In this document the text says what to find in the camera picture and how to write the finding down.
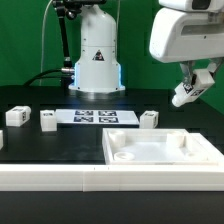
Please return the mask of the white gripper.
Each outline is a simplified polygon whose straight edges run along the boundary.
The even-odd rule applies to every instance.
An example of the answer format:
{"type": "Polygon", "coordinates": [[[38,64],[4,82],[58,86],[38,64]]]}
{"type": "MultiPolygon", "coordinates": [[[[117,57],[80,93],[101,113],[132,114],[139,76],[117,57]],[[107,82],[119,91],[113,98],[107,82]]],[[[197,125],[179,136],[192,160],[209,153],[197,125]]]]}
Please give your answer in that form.
{"type": "Polygon", "coordinates": [[[211,59],[207,70],[216,74],[224,63],[224,13],[162,8],[153,22],[149,51],[160,62],[181,62],[186,85],[192,84],[193,60],[211,59]]]}

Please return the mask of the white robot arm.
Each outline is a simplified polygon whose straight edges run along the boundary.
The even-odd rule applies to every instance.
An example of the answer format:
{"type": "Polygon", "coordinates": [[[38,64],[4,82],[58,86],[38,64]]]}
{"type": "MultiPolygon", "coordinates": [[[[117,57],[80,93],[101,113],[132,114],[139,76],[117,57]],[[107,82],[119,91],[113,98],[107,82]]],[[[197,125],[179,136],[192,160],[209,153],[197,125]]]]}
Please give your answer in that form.
{"type": "MultiPolygon", "coordinates": [[[[159,0],[159,4],[162,8],[149,42],[152,57],[163,63],[179,62],[187,86],[199,75],[192,69],[196,60],[211,59],[205,74],[214,74],[224,60],[224,0],[159,0]]],[[[124,92],[115,20],[96,4],[85,4],[81,16],[81,56],[69,89],[89,97],[124,92]]]]}

